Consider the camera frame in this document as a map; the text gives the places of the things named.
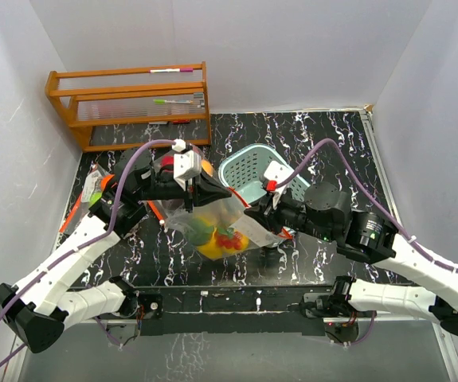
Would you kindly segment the dark green round fruit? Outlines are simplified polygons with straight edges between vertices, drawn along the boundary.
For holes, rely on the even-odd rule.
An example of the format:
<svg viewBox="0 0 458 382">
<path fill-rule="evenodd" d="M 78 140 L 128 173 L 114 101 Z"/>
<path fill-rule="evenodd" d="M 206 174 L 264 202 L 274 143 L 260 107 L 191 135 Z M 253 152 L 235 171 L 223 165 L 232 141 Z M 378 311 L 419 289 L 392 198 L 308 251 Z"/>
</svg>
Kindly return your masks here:
<svg viewBox="0 0 458 382">
<path fill-rule="evenodd" d="M 214 226 L 202 219 L 194 219 L 190 222 L 186 231 L 186 239 L 194 246 L 201 246 L 211 241 Z"/>
</svg>

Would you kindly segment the yellow bell pepper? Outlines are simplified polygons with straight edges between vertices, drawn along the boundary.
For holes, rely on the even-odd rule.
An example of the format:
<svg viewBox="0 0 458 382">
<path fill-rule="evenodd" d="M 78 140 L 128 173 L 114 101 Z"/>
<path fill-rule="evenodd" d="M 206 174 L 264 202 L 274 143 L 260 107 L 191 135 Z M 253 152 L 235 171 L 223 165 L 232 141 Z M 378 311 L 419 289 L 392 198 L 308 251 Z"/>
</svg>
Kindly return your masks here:
<svg viewBox="0 0 458 382">
<path fill-rule="evenodd" d="M 215 235 L 212 237 L 211 241 L 207 244 L 197 246 L 196 249 L 208 259 L 221 259 L 222 257 L 228 257 L 231 255 L 236 255 L 249 247 L 249 238 L 244 236 L 244 247 L 241 250 L 226 250 L 224 248 L 218 247 L 216 243 Z"/>
</svg>

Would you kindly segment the clear orange-zip bag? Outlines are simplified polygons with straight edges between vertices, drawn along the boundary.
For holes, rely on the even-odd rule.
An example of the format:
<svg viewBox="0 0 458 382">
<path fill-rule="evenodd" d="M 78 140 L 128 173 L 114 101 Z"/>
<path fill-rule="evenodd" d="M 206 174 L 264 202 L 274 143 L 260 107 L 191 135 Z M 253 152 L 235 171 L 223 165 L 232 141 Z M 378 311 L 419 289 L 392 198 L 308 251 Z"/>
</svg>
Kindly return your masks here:
<svg viewBox="0 0 458 382">
<path fill-rule="evenodd" d="M 165 209 L 191 211 L 217 199 L 214 168 L 202 151 L 182 139 L 155 162 L 156 200 Z"/>
</svg>

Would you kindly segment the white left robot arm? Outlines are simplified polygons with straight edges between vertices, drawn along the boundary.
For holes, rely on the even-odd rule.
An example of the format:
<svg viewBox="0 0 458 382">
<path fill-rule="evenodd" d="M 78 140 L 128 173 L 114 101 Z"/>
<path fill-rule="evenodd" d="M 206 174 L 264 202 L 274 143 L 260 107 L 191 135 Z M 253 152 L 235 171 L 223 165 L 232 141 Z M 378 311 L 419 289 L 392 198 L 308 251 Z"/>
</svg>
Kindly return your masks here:
<svg viewBox="0 0 458 382">
<path fill-rule="evenodd" d="M 80 292 L 69 288 L 139 225 L 147 201 L 181 201 L 192 212 L 231 195 L 203 169 L 202 153 L 191 145 L 174 144 L 163 164 L 152 159 L 148 145 L 124 151 L 100 199 L 68 239 L 34 272 L 14 285 L 0 284 L 0 321 L 31 352 L 40 353 L 66 329 L 89 318 L 130 317 L 137 311 L 138 298 L 119 276 Z"/>
</svg>

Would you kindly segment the cherry tomato bunch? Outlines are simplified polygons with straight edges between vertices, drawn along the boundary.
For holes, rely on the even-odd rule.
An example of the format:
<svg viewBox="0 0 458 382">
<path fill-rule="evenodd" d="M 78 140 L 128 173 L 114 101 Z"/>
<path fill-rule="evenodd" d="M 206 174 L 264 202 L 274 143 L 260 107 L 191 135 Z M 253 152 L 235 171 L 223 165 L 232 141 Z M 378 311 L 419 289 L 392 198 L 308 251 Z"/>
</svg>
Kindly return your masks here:
<svg viewBox="0 0 458 382">
<path fill-rule="evenodd" d="M 219 228 L 215 238 L 217 246 L 226 250 L 241 250 L 244 247 L 244 236 L 233 228 Z"/>
</svg>

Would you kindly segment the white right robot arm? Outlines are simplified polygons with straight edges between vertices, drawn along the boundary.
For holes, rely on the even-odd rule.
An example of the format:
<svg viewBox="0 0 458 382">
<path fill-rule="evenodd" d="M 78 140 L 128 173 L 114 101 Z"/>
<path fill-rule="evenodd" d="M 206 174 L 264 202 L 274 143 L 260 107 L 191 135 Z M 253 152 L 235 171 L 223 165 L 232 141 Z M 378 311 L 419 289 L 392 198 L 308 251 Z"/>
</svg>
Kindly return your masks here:
<svg viewBox="0 0 458 382">
<path fill-rule="evenodd" d="M 392 271 L 411 285 L 369 283 L 352 276 L 335 279 L 330 294 L 305 298 L 303 309 L 316 317 L 349 317 L 385 311 L 423 318 L 458 337 L 458 268 L 440 256 L 424 257 L 384 216 L 356 211 L 350 196 L 330 183 L 309 186 L 302 201 L 285 192 L 278 201 L 267 192 L 245 215 L 272 233 L 282 228 L 334 243 L 338 254 Z"/>
</svg>

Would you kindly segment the red bell pepper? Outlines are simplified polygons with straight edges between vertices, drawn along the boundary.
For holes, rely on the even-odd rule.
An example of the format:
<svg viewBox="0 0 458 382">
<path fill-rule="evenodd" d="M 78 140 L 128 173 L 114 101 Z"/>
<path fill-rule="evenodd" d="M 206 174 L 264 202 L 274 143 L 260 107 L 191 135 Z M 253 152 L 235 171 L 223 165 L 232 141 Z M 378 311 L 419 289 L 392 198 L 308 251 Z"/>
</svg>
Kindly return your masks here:
<svg viewBox="0 0 458 382">
<path fill-rule="evenodd" d="M 174 169 L 174 156 L 161 157 L 160 166 L 164 170 L 172 171 Z"/>
</svg>

